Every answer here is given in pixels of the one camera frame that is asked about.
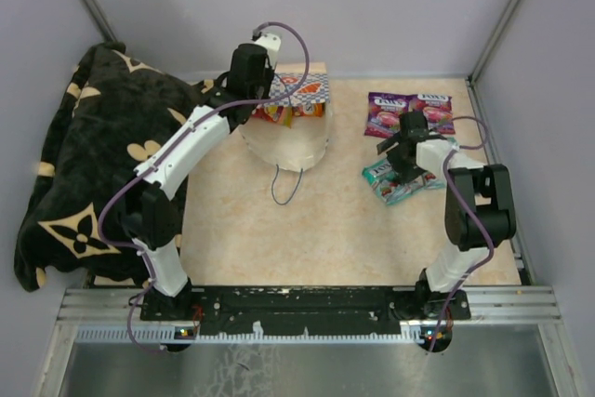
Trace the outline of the teal Fox's candy packet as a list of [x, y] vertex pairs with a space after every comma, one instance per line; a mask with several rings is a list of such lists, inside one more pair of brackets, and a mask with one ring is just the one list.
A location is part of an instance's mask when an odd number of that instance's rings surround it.
[[409, 182], [398, 180], [387, 158], [366, 166], [362, 171], [362, 177], [385, 205], [396, 205], [425, 189], [421, 177]]
[[446, 186], [443, 163], [451, 152], [457, 152], [459, 145], [455, 139], [429, 139], [416, 146], [416, 164], [423, 170], [424, 186], [429, 190]]

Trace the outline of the purple Fox's candy packet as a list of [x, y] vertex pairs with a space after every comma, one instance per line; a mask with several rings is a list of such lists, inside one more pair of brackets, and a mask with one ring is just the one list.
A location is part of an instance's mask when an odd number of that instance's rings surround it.
[[452, 98], [438, 94], [414, 94], [409, 96], [410, 110], [422, 112], [431, 130], [443, 135], [454, 135]]

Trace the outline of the pink Fox's candy packet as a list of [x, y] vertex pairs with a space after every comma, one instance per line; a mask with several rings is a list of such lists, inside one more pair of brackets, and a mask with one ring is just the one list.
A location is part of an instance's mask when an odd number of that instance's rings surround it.
[[400, 130], [400, 117], [409, 110], [409, 97], [383, 92], [368, 93], [364, 135], [387, 139]]

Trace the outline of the blue checkered paper bag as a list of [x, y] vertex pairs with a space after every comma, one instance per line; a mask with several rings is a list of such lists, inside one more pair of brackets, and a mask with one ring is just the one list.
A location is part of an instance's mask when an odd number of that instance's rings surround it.
[[[305, 103], [324, 103], [325, 114], [320, 118], [294, 117], [290, 128], [251, 117], [240, 127], [248, 149], [263, 162], [275, 167], [271, 182], [271, 198], [277, 205], [288, 205], [294, 198], [304, 174], [325, 156], [331, 134], [332, 106], [326, 64], [314, 62], [305, 80], [301, 65], [280, 65], [274, 75], [270, 97], [265, 106], [293, 107]], [[297, 174], [296, 186], [286, 199], [275, 193], [282, 172]]]

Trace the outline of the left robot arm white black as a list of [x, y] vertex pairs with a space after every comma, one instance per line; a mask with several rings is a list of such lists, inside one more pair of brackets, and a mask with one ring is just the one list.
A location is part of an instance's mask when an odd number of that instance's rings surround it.
[[162, 294], [160, 307], [173, 319], [187, 317], [193, 308], [186, 291], [190, 280], [175, 243], [180, 213], [173, 199], [198, 162], [269, 96], [280, 48], [281, 38], [272, 33], [239, 45], [230, 69], [163, 147], [135, 168], [135, 177], [115, 202], [120, 225], [139, 247], [151, 283]]

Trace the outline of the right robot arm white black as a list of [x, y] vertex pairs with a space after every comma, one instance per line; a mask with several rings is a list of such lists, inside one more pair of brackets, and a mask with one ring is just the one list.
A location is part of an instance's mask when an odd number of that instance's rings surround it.
[[423, 112], [406, 112], [400, 130], [378, 143], [396, 180], [409, 183], [429, 173], [446, 187], [447, 243], [416, 283], [414, 315], [457, 317], [458, 291], [469, 276], [489, 263], [496, 248], [517, 229], [509, 170], [468, 156], [482, 144], [465, 146], [430, 129]]

